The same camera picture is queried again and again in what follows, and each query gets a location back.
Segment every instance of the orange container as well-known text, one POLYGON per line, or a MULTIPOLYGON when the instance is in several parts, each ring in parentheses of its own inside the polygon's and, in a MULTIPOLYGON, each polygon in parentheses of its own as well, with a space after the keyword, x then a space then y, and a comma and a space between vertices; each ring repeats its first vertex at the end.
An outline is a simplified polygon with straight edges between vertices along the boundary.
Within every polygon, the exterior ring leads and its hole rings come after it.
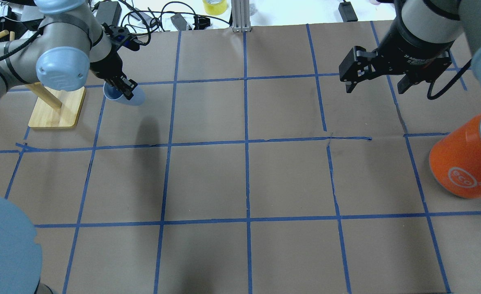
POLYGON ((481 114, 436 143, 429 163, 436 180, 449 192, 481 197, 481 114))

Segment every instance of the blue grid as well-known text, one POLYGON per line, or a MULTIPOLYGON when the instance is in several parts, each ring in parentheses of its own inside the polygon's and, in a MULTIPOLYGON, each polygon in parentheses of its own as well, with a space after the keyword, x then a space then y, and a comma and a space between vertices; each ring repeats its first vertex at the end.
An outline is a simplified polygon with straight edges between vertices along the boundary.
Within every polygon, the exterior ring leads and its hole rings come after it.
MULTIPOLYGON (((379 44, 378 36, 375 30, 375 26, 373 22, 370 22, 373 34, 375 36, 377 45, 379 44)), ((414 156, 412 154, 412 149, 410 147, 409 138, 420 137, 420 136, 444 136, 446 134, 441 133, 428 133, 428 134, 410 134, 408 132, 407 125, 405 121, 402 119, 401 111, 399 108, 399 104, 396 98, 395 91, 393 89, 393 85, 391 82, 390 77, 388 76, 388 83, 391 90, 391 95, 393 98, 393 102, 397 107, 397 112, 399 115, 399 119, 402 123, 404 128, 404 138, 406 142, 406 147, 408 149, 408 153, 410 155, 412 168, 416 177, 416 182, 418 184, 418 189, 421 195, 421 201, 423 203, 424 213, 417 213, 417 214, 362 214, 362 215, 343 215, 340 212, 339 205, 337 203, 337 196, 335 191, 334 185, 334 167, 332 162, 332 157, 330 153, 330 147, 326 148, 326 153, 328 157, 328 168, 330 171, 330 180, 333 190, 333 200, 335 204, 335 212, 334 216, 292 216, 292 217, 272 217, 272 218, 251 218, 250 214, 250 187, 249 187, 249 144, 250 143, 264 143, 264 142, 296 142, 296 141, 321 141, 321 140, 372 140, 371 137, 366 136, 352 136, 352 137, 337 137, 337 136, 319 136, 319 137, 309 137, 309 138, 286 138, 286 139, 269 139, 269 140, 250 140, 248 138, 248 81, 249 80, 264 80, 264 79, 278 79, 278 78, 315 78, 317 82, 317 94, 320 104, 320 119, 322 120, 322 126, 324 127, 324 131, 326 131, 326 120, 324 115, 324 106, 322 103, 322 96, 320 91, 320 76, 337 76, 338 73, 318 73, 317 71, 317 62, 315 57, 315 50, 313 48, 313 38, 311 37, 311 31, 309 25, 306 25, 306 30, 309 38, 309 45, 311 48, 311 56, 313 58, 313 66, 315 69, 314 74, 304 74, 304 75, 282 75, 282 76, 248 76, 248 67, 247 67, 247 48, 246 48, 246 33, 244 32, 244 76, 242 78, 217 78, 217 79, 209 79, 209 80, 177 80, 178 74, 178 67, 179 67, 179 56, 180 56, 180 41, 181 41, 181 33, 179 32, 178 40, 177 40, 177 57, 175 61, 175 76, 173 81, 165 81, 165 82, 141 82, 140 85, 158 85, 158 84, 173 84, 173 100, 172 100, 172 108, 171 108, 171 120, 170 120, 170 132, 169 132, 169 141, 167 144, 158 144, 158 145, 119 145, 119 146, 97 146, 99 130, 102 123, 102 115, 104 113, 104 105, 105 100, 103 99, 102 105, 100 108, 99 119, 97 123, 97 129, 95 131, 95 137, 93 140, 92 147, 84 147, 84 148, 73 148, 73 149, 39 149, 35 147, 28 146, 25 144, 17 143, 16 146, 20 149, 12 149, 12 150, 0 150, 0 154, 9 154, 9 153, 19 153, 19 158, 16 163, 16 166, 13 170, 13 175, 9 182, 9 186, 7 188, 7 193, 5 198, 9 197, 11 187, 15 176, 17 174, 20 162, 25 153, 39 153, 39 152, 77 152, 77 151, 91 151, 91 158, 90 163, 86 175, 85 185, 82 192, 82 199, 80 203, 80 208, 78 212, 78 219, 76 223, 64 223, 64 224, 37 224, 35 227, 39 228, 59 228, 59 227, 70 227, 75 229, 75 234, 72 242, 71 252, 69 255, 69 262, 67 266, 65 282, 63 287, 63 294, 66 294, 67 286, 69 282, 69 274, 71 272, 73 257, 75 254, 75 248, 78 238, 79 229, 82 227, 129 227, 129 226, 156 226, 160 227, 159 238, 158 238, 158 246, 157 246, 157 263, 156 263, 156 270, 155 270, 155 282, 154 282, 154 293, 158 292, 158 282, 159 282, 159 274, 160 274, 160 262, 162 257, 162 238, 164 234, 164 226, 165 225, 189 225, 189 224, 212 224, 212 223, 246 223, 246 241, 247 241, 247 250, 248 250, 248 292, 249 294, 253 293, 253 283, 252 283, 252 265, 251 265, 251 222, 278 222, 278 221, 313 221, 313 220, 337 220, 338 222, 338 229, 339 229, 339 241, 341 245, 341 255, 342 261, 344 266, 344 274, 346 279, 346 287, 347 292, 349 294, 352 293, 351 284, 350 284, 350 269, 347 266, 347 257, 345 251, 345 243, 344 243, 344 235, 343 235, 343 220, 352 220, 352 219, 394 219, 394 218, 419 218, 425 217, 428 222, 429 230, 431 233, 431 238, 434 244, 434 250, 436 256, 438 258, 438 263, 440 266, 443 282, 445 284, 447 292, 450 292, 449 283, 447 281, 447 276, 444 269, 444 264, 441 259, 441 255, 439 253, 438 242, 436 240, 436 235, 434 233, 434 229, 432 227, 431 217, 433 216, 474 216, 474 215, 481 215, 481 211, 473 211, 473 212, 430 212, 427 207, 427 203, 425 202, 425 195, 423 194, 423 188, 421 186, 421 181, 419 179, 419 174, 417 171, 417 167, 414 161, 414 156), (245 138, 244 141, 214 141, 214 142, 188 142, 188 143, 173 143, 173 121, 174 121, 174 113, 175 113, 175 97, 177 91, 177 84, 181 83, 190 83, 190 82, 221 82, 221 81, 230 81, 230 80, 244 80, 244 123, 245 123, 245 138), (200 220, 181 220, 181 221, 166 221, 164 219, 165 216, 165 208, 166 208, 166 198, 167 198, 167 189, 168 189, 168 179, 169 179, 169 167, 170 167, 170 157, 171 157, 171 147, 173 146, 196 146, 196 145, 229 145, 229 144, 245 144, 246 146, 246 217, 245 218, 235 218, 235 219, 200 219, 200 220), (95 158, 95 154, 97 150, 101 149, 128 149, 128 148, 151 148, 151 147, 167 147, 167 161, 166 161, 166 171, 164 175, 164 190, 163 190, 163 198, 162 198, 162 214, 160 221, 149 221, 149 222, 112 222, 112 223, 82 223, 82 211, 84 208, 84 202, 86 198, 86 191, 89 186, 89 179, 91 175, 91 169, 93 165, 93 160, 95 158)), ((459 68, 457 67, 454 57, 453 57, 454 69, 448 69, 448 71, 458 71, 459 68)), ((462 84, 464 89, 466 89, 466 85, 462 79, 462 84)), ((102 85, 90 85, 86 86, 87 88, 99 88, 102 85)), ((29 91, 28 89, 13 89, 12 92, 18 91, 29 91)), ((26 140, 29 135, 29 128, 26 130, 26 134, 24 135, 24 139, 26 140)))

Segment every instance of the orange bin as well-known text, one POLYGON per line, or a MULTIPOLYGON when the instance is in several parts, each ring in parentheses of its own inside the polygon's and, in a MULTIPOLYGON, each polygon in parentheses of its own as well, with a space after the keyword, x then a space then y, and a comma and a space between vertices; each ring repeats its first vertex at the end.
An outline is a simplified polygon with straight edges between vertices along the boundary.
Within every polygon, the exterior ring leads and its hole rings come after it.
POLYGON ((436 180, 449 192, 481 197, 481 114, 436 143, 429 163, 436 180))

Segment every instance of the table surface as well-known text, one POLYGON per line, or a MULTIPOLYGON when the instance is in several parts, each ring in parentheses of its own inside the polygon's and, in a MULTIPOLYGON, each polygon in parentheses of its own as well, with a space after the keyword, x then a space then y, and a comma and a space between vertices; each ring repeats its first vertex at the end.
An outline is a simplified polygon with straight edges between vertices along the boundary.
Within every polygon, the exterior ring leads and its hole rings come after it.
MULTIPOLYGON (((472 72, 435 101, 398 76, 345 93, 339 62, 390 22, 162 32, 121 50, 147 94, 73 130, 0 102, 0 196, 35 223, 59 293, 481 294, 481 199, 450 195, 431 147, 481 112, 472 72)), ((464 37, 454 65, 470 58, 464 37)))

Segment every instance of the white surface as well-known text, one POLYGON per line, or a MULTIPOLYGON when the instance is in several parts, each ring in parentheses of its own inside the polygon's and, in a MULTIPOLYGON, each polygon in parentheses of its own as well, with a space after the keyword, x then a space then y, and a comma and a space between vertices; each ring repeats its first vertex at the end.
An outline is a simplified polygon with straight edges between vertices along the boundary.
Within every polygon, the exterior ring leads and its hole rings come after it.
MULTIPOLYGON (((231 14, 231 0, 228 2, 228 9, 222 15, 216 17, 229 21, 231 14)), ((134 0, 135 7, 147 10, 149 7, 152 11, 161 11, 167 0, 134 0)), ((197 14, 204 14, 204 5, 202 0, 183 0, 197 14)), ((285 25, 302 25, 302 24, 320 24, 325 22, 342 22, 338 7, 341 0, 300 0, 300 1, 282 1, 282 0, 250 0, 251 4, 255 4, 257 12, 251 17, 252 26, 285 26, 285 25)), ((355 9, 358 20, 388 20, 395 18, 395 8, 392 4, 372 4, 375 0, 351 0, 351 4, 355 9)), ((124 16, 129 10, 123 7, 122 15, 124 16)), ((191 10, 182 4, 170 4, 166 7, 166 11, 191 12, 191 10)), ((166 14, 162 17, 162 23, 165 30, 177 30, 171 24, 170 17, 173 14, 166 14)), ((186 20, 193 24, 192 15, 184 15, 186 20)), ((130 18, 130 24, 140 25, 140 22, 130 18)), ((228 25, 220 20, 212 19, 211 28, 227 28, 228 25)))

